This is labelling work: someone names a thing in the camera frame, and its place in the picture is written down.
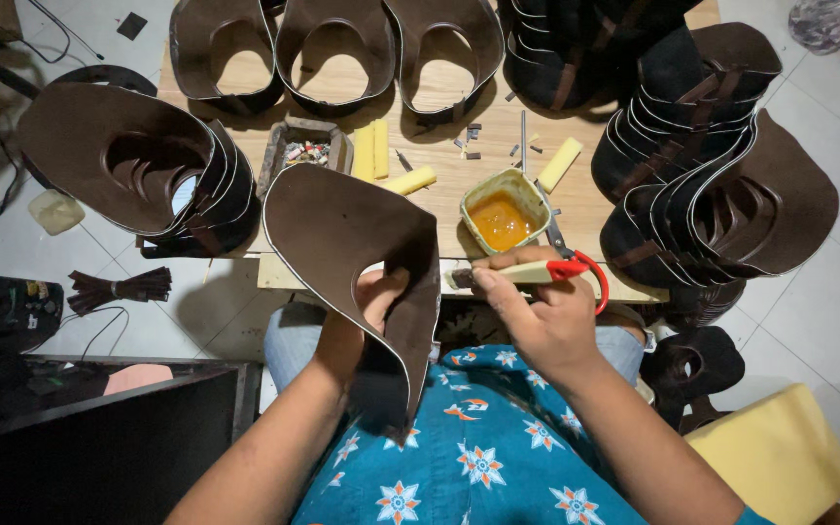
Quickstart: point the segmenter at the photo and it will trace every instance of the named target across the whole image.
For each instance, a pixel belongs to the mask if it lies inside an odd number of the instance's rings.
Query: wooden workbench
[[[691,27],[717,23],[717,1],[703,2],[687,15],[687,21]],[[234,38],[247,42],[245,48],[248,51],[234,55],[227,64],[214,65],[215,69],[222,69],[219,89],[223,92],[249,92],[260,89],[271,77],[270,50],[254,38],[245,35],[236,35]],[[356,59],[360,53],[361,49],[356,44],[356,39],[343,28],[318,30],[316,34],[311,35],[292,68],[295,84],[300,86],[299,89],[303,92],[319,100],[338,103],[356,98],[367,84],[367,76]],[[468,45],[457,34],[442,31],[431,35],[424,42],[421,56],[423,66],[415,86],[414,104],[420,109],[429,110],[460,100],[463,92],[468,92],[473,86],[473,75],[470,73],[473,61],[474,57]],[[303,73],[300,66],[306,66],[305,69],[313,69],[314,72]],[[404,108],[399,85],[395,80],[385,93],[370,104],[354,115],[333,120],[333,123],[351,137],[356,128],[370,121],[387,119],[390,126],[391,177],[405,173],[395,149],[403,153],[414,167],[433,167],[437,173],[437,182],[426,190],[414,192],[410,199],[436,215],[439,256],[462,260],[481,257],[483,252],[462,224],[459,201],[462,195],[479,181],[520,160],[520,151],[512,157],[508,154],[511,148],[520,142],[520,113],[522,109],[526,109],[527,136],[529,138],[533,134],[540,134],[540,138],[532,145],[543,148],[543,154],[532,149],[527,152],[527,172],[531,176],[536,176],[543,170],[566,137],[575,137],[584,145],[584,149],[556,186],[550,199],[554,208],[562,210],[562,214],[558,215],[556,220],[566,238],[566,244],[601,263],[604,258],[598,244],[598,235],[613,206],[595,188],[590,164],[595,146],[615,108],[614,105],[603,105],[591,110],[553,112],[525,103],[520,98],[505,100],[505,96],[510,92],[511,89],[498,68],[494,78],[485,85],[478,103],[461,122],[437,126],[432,131],[422,133],[425,129],[418,126],[414,116]],[[272,124],[283,120],[287,115],[313,118],[287,94],[277,105],[254,117],[237,117],[202,103],[190,102],[177,88],[167,50],[161,66],[157,94],[158,98],[188,108],[200,118],[220,119],[236,144],[247,155],[252,166],[262,165]],[[468,146],[469,151],[482,153],[482,159],[479,161],[463,160],[461,149],[453,143],[456,138],[465,141],[466,126],[469,123],[479,123],[483,128],[479,139],[471,141]],[[233,255],[262,259],[259,273],[261,288],[302,288],[299,281],[276,257],[261,228]],[[666,291],[636,284],[627,285],[610,272],[609,281],[612,282],[613,301],[658,302],[668,297]]]

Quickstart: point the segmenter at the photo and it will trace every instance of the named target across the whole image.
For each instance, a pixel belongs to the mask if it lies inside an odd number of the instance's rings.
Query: electrical cable
[[[106,329],[106,328],[108,328],[108,327],[109,327],[109,326],[110,326],[113,322],[115,322],[115,321],[116,321],[116,319],[117,319],[117,318],[119,318],[119,316],[121,316],[121,315],[125,314],[125,316],[126,316],[126,317],[125,317],[125,326],[123,326],[122,331],[121,331],[121,332],[119,332],[119,337],[116,337],[116,341],[115,341],[115,343],[113,343],[113,344],[112,344],[112,347],[109,349],[109,352],[112,352],[112,350],[114,350],[114,349],[115,349],[115,347],[116,347],[116,345],[119,343],[119,340],[120,340],[120,339],[122,339],[122,337],[123,337],[123,333],[125,333],[125,330],[128,328],[128,323],[129,323],[129,321],[132,319],[132,315],[131,315],[131,314],[129,313],[129,311],[128,311],[128,310],[126,310],[123,306],[106,306],[105,308],[98,308],[98,309],[92,310],[92,311],[91,311],[91,312],[89,312],[89,313],[91,314],[91,313],[94,313],[94,312],[102,312],[103,310],[121,310],[121,312],[119,312],[118,314],[116,314],[116,316],[112,317],[112,320],[111,320],[110,322],[108,322],[108,323],[107,323],[107,324],[106,324],[106,325],[105,325],[105,326],[104,326],[101,330],[99,330],[99,332],[98,332],[96,335],[94,335],[94,336],[92,337],[92,339],[90,339],[90,340],[89,340],[89,342],[88,342],[88,343],[87,343],[87,345],[86,345],[86,349],[84,349],[84,351],[83,351],[83,355],[81,355],[81,356],[80,356],[80,360],[81,360],[81,361],[82,361],[82,359],[83,359],[83,358],[85,358],[85,357],[86,357],[86,353],[89,351],[89,346],[91,346],[91,345],[92,345],[92,343],[93,343],[93,342],[94,342],[94,341],[95,341],[95,340],[96,340],[96,339],[97,339],[97,338],[98,338],[98,337],[99,337],[99,336],[100,336],[103,332],[105,332],[105,329]],[[76,315],[76,314],[72,314],[72,315],[66,316],[66,317],[64,317],[63,319],[61,319],[61,325],[60,325],[59,327],[57,327],[57,330],[56,330],[56,331],[54,331],[54,335],[56,335],[56,334],[57,334],[57,332],[59,332],[62,328],[64,328],[64,326],[66,326],[66,325],[67,325],[70,321],[72,321],[72,320],[74,320],[74,319],[78,319],[78,318],[80,318],[80,316],[78,316],[78,315]],[[39,343],[36,347],[33,347],[33,348],[31,348],[31,349],[29,349],[29,350],[26,350],[25,352],[21,352],[21,353],[24,353],[24,354],[30,354],[31,352],[34,352],[35,350],[40,349],[40,348],[41,348],[41,345],[43,345],[43,344],[44,344],[44,343],[46,343],[46,342],[47,342],[47,341],[42,341],[42,342],[41,342],[41,343]]]
[[[37,7],[37,10],[41,11],[42,13],[44,13],[44,16],[46,16],[46,17],[50,18],[50,19],[51,19],[54,23],[56,23],[56,24],[57,24],[57,26],[58,26],[58,27],[60,27],[62,31],[64,31],[64,35],[66,35],[66,36],[67,36],[67,40],[69,40],[69,39],[70,39],[70,36],[69,36],[69,35],[67,35],[67,31],[69,31],[69,32],[70,32],[70,34],[71,34],[71,35],[73,35],[73,36],[76,38],[76,40],[78,40],[78,41],[79,41],[79,43],[83,45],[83,47],[84,47],[84,48],[86,48],[86,49],[87,49],[87,51],[89,51],[90,53],[92,53],[92,54],[93,54],[93,55],[94,55],[97,59],[99,59],[99,60],[105,60],[105,57],[104,57],[103,55],[101,55],[101,54],[97,53],[97,52],[96,52],[96,50],[94,50],[93,48],[91,48],[91,47],[89,46],[89,44],[87,44],[87,43],[86,43],[86,40],[83,40],[83,38],[81,38],[81,37],[80,37],[80,35],[77,35],[77,34],[74,32],[74,30],[73,30],[73,29],[70,29],[70,27],[69,27],[69,26],[67,26],[67,25],[66,25],[65,23],[63,23],[63,22],[62,22],[59,18],[57,18],[56,16],[54,16],[54,14],[53,14],[53,13],[51,13],[50,11],[48,11],[48,9],[47,9],[46,7],[42,6],[40,2],[38,2],[37,0],[28,0],[28,2],[30,2],[32,6]]]
[[[18,181],[21,179],[21,170],[18,169],[17,163],[15,163],[15,160],[12,159],[11,153],[8,152],[8,149],[6,148],[6,141],[2,138],[2,136],[0,136],[0,148],[2,148],[2,151],[6,154],[6,157],[8,158],[8,161],[11,162],[12,167],[15,168],[15,178],[12,178],[11,183],[8,184],[6,194],[2,197],[2,202],[0,203],[1,217],[8,205],[11,204],[11,201],[15,198],[14,192],[18,187]]]
[[[6,29],[5,27],[2,27],[2,26],[0,25],[0,29],[1,29],[2,31],[5,31],[6,33],[8,33],[8,34],[9,34],[12,38],[16,39],[18,42],[22,42],[25,46],[28,46],[28,48],[29,48],[32,52],[34,52],[34,54],[36,54],[37,56],[41,57],[41,60],[43,60],[44,62],[46,62],[46,63],[48,63],[48,64],[56,64],[56,63],[60,62],[60,61],[61,61],[61,60],[63,60],[63,59],[64,59],[64,57],[67,55],[67,52],[68,52],[68,51],[70,51],[70,35],[68,35],[68,34],[67,34],[67,32],[64,30],[64,27],[63,27],[63,26],[61,26],[60,24],[58,24],[58,27],[60,27],[60,28],[61,28],[61,31],[63,31],[63,32],[64,32],[64,36],[66,36],[66,37],[67,37],[67,44],[66,44],[66,46],[64,46],[64,51],[63,51],[63,52],[61,52],[61,55],[60,55],[59,57],[55,58],[54,60],[48,60],[48,57],[44,56],[44,54],[41,54],[41,52],[40,52],[40,51],[38,51],[38,50],[37,50],[37,48],[36,48],[35,46],[32,46],[31,44],[29,44],[27,40],[25,40],[24,38],[22,38],[20,35],[15,34],[15,32],[13,32],[13,31],[11,31],[11,30],[9,30],[9,29]]]

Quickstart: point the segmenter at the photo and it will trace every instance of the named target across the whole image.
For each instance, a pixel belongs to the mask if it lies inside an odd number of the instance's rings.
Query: blue jeans
[[[278,392],[309,363],[325,319],[326,310],[309,303],[288,303],[271,315],[264,334],[264,358]],[[636,386],[644,347],[634,335],[620,326],[598,326],[595,343],[614,369]]]

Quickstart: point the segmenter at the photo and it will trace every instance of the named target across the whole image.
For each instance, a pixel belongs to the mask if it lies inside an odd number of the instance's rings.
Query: teal shirt
[[[403,447],[351,425],[295,524],[644,523],[553,387],[510,346],[431,364]],[[769,521],[746,509],[740,525]]]

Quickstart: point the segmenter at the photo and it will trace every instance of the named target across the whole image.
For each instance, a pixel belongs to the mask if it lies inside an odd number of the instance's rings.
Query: plastic bag
[[[789,34],[813,54],[840,48],[840,0],[796,0],[789,12]]]

